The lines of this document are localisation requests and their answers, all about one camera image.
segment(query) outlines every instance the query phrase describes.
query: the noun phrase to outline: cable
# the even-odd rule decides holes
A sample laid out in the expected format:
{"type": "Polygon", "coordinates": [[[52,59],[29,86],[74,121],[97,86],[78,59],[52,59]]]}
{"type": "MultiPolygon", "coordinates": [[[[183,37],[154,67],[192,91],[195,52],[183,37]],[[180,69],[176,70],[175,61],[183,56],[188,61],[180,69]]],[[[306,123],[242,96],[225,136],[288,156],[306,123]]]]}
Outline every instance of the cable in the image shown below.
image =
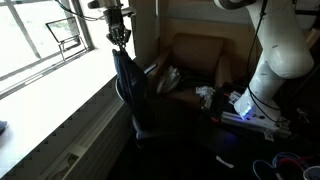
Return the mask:
{"type": "MultiPolygon", "coordinates": [[[[259,29],[260,29],[260,26],[261,26],[261,22],[262,22],[262,19],[263,19],[263,16],[265,15],[265,9],[267,7],[267,4],[268,4],[268,0],[263,0],[263,4],[262,4],[262,7],[261,7],[261,12],[260,12],[260,19],[259,19],[259,22],[258,22],[258,26],[257,26],[257,30],[255,32],[255,35],[254,35],[254,38],[253,38],[253,42],[251,44],[251,48],[250,48],[250,52],[249,52],[249,56],[248,56],[248,60],[247,60],[247,67],[246,67],[246,76],[247,76],[247,80],[249,80],[249,65],[250,65],[250,59],[251,59],[251,55],[252,55],[252,51],[253,51],[253,48],[254,48],[254,44],[256,42],[256,39],[258,37],[258,32],[259,32],[259,29]]],[[[275,120],[273,120],[272,118],[270,118],[267,113],[265,113],[262,108],[257,104],[257,102],[254,100],[258,100],[261,104],[271,108],[271,109],[274,109],[274,110],[277,110],[277,111],[280,111],[279,108],[275,108],[275,107],[272,107],[264,102],[262,102],[256,95],[254,95],[254,93],[252,92],[251,88],[250,88],[250,83],[248,83],[248,90],[249,90],[249,93],[250,93],[250,96],[253,100],[253,102],[256,104],[256,106],[260,109],[260,111],[272,122],[277,122],[275,120]]]]}
{"type": "Polygon", "coordinates": [[[272,160],[272,165],[276,168],[277,167],[277,162],[280,161],[278,160],[278,158],[286,158],[287,160],[290,161],[294,161],[296,164],[298,164],[300,167],[302,167],[304,170],[309,168],[309,165],[307,164],[307,162],[301,158],[300,156],[294,154],[294,153],[290,153],[290,152],[282,152],[277,154],[273,160],[272,160]]]}
{"type": "Polygon", "coordinates": [[[250,84],[248,85],[248,90],[249,90],[250,94],[252,94],[253,97],[254,97],[255,99],[257,99],[261,104],[267,106],[267,107],[270,108],[270,109],[274,109],[274,110],[280,111],[279,108],[272,107],[272,106],[264,103],[263,101],[261,101],[261,100],[252,92],[252,90],[251,90],[251,88],[250,88],[250,84]]]}
{"type": "Polygon", "coordinates": [[[296,0],[296,3],[294,4],[294,10],[297,10],[297,4],[298,4],[298,0],[296,0]]]}
{"type": "Polygon", "coordinates": [[[269,117],[269,116],[267,115],[267,113],[265,113],[265,112],[261,109],[261,107],[260,107],[260,106],[257,104],[257,102],[254,100],[254,98],[253,98],[253,96],[252,96],[251,93],[250,93],[250,96],[251,96],[251,99],[253,100],[254,104],[256,104],[256,106],[260,109],[260,111],[261,111],[270,121],[276,123],[277,121],[273,120],[271,117],[269,117]]]}
{"type": "Polygon", "coordinates": [[[63,9],[64,11],[70,13],[70,14],[74,14],[76,16],[78,16],[79,18],[85,20],[85,21],[98,21],[98,20],[103,20],[103,16],[101,17],[98,17],[98,18],[94,18],[94,17],[88,17],[88,16],[84,16],[84,15],[80,15],[80,14],[77,14],[73,11],[71,11],[70,9],[66,8],[59,0],[55,0],[58,5],[61,7],[61,9],[63,9]]]}
{"type": "Polygon", "coordinates": [[[304,172],[305,169],[309,168],[309,165],[304,161],[304,159],[310,159],[312,157],[313,156],[301,158],[300,156],[298,156],[298,155],[296,155],[294,153],[291,153],[291,152],[280,152],[272,159],[272,165],[269,164],[268,162],[264,161],[264,160],[255,160],[253,162],[253,164],[252,164],[252,170],[253,170],[253,173],[256,175],[256,177],[259,180],[261,180],[260,176],[256,172],[256,164],[260,162],[260,163],[263,163],[263,164],[269,166],[274,171],[274,173],[277,176],[277,178],[279,180],[282,180],[283,178],[282,178],[282,176],[280,175],[280,173],[278,172],[278,169],[277,169],[278,168],[277,165],[280,162],[280,159],[278,160],[278,158],[286,159],[287,161],[284,161],[284,162],[290,162],[290,163],[296,165],[297,167],[299,167],[300,170],[302,172],[304,172]]]}
{"type": "Polygon", "coordinates": [[[296,165],[297,167],[299,167],[299,169],[303,172],[306,168],[302,166],[301,163],[297,162],[295,159],[291,158],[291,157],[288,157],[288,156],[284,156],[284,155],[281,155],[280,158],[286,158],[287,161],[284,161],[284,162],[290,162],[294,165],[296,165]]]}
{"type": "Polygon", "coordinates": [[[259,180],[261,180],[260,176],[258,175],[258,173],[257,173],[257,171],[256,171],[256,164],[257,164],[258,162],[261,162],[261,163],[264,163],[264,164],[268,165],[272,170],[273,170],[274,168],[272,167],[271,164],[269,164],[269,163],[266,162],[266,161],[263,161],[263,160],[255,160],[255,161],[253,162],[253,164],[252,164],[252,170],[253,170],[253,173],[256,175],[256,177],[257,177],[259,180]]]}
{"type": "Polygon", "coordinates": [[[258,37],[258,32],[259,32],[259,29],[260,29],[262,18],[265,15],[265,9],[267,7],[267,3],[268,3],[268,0],[263,0],[263,4],[261,6],[260,19],[259,19],[259,22],[258,22],[257,30],[255,32],[255,35],[254,35],[254,38],[253,38],[253,42],[251,44],[251,48],[250,48],[250,51],[249,51],[249,56],[248,56],[248,60],[247,60],[247,68],[246,68],[246,72],[245,72],[245,76],[247,76],[247,80],[249,80],[248,73],[249,73],[249,66],[250,66],[250,59],[251,59],[252,51],[253,51],[256,39],[258,37]]]}

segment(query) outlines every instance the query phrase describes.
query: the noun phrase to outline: led light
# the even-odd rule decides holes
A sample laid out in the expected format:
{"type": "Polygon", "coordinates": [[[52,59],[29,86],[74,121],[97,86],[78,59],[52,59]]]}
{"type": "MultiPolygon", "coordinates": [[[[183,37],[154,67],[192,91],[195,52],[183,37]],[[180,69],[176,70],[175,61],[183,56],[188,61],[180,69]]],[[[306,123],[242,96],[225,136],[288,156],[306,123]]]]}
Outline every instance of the led light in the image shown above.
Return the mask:
{"type": "Polygon", "coordinates": [[[251,106],[248,106],[247,109],[241,114],[242,117],[248,114],[248,112],[252,109],[251,106]]]}

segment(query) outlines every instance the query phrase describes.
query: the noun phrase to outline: window glass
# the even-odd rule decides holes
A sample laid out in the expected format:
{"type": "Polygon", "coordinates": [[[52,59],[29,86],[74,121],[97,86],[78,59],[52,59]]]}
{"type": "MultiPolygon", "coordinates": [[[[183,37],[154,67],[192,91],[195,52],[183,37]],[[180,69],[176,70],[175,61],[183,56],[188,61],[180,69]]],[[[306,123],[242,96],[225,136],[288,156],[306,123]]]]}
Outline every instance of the window glass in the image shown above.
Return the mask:
{"type": "Polygon", "coordinates": [[[15,5],[31,39],[33,40],[42,58],[59,51],[58,43],[55,41],[46,23],[65,19],[65,12],[59,8],[56,2],[46,1],[29,4],[15,5]]]}
{"type": "Polygon", "coordinates": [[[36,60],[8,7],[0,7],[0,77],[36,60]]]}
{"type": "Polygon", "coordinates": [[[80,35],[75,18],[68,18],[48,24],[55,36],[56,41],[62,42],[74,36],[80,35]]]}

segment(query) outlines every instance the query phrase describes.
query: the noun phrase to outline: brown armchair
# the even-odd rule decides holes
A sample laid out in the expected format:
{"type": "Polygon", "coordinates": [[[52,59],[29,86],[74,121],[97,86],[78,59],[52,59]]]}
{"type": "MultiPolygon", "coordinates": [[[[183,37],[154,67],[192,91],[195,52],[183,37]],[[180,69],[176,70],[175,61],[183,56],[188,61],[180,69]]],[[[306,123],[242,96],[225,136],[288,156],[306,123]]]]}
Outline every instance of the brown armchair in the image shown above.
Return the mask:
{"type": "MultiPolygon", "coordinates": [[[[223,54],[224,38],[176,34],[172,46],[167,47],[154,63],[158,64],[149,75],[149,95],[155,96],[159,79],[164,71],[172,65],[178,69],[212,77],[215,86],[222,86],[224,82],[232,82],[230,62],[223,54]]],[[[192,108],[200,108],[201,97],[194,88],[173,90],[162,95],[165,98],[186,102],[192,108]]]]}

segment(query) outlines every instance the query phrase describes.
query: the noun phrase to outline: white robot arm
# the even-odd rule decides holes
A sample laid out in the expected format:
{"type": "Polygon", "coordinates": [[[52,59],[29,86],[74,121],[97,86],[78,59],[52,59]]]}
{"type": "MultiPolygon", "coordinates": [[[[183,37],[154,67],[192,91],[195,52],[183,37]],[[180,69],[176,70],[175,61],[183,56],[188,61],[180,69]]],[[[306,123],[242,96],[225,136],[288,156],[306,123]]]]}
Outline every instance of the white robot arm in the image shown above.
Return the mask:
{"type": "Polygon", "coordinates": [[[126,29],[123,24],[123,12],[121,11],[122,4],[120,0],[93,0],[88,3],[90,9],[104,8],[103,15],[106,23],[109,26],[107,38],[114,45],[124,49],[129,41],[131,30],[126,29]]]}
{"type": "Polygon", "coordinates": [[[281,121],[273,96],[286,79],[307,74],[313,59],[298,26],[291,0],[214,0],[223,9],[246,7],[263,48],[249,88],[234,104],[243,121],[277,130],[281,121]]]}

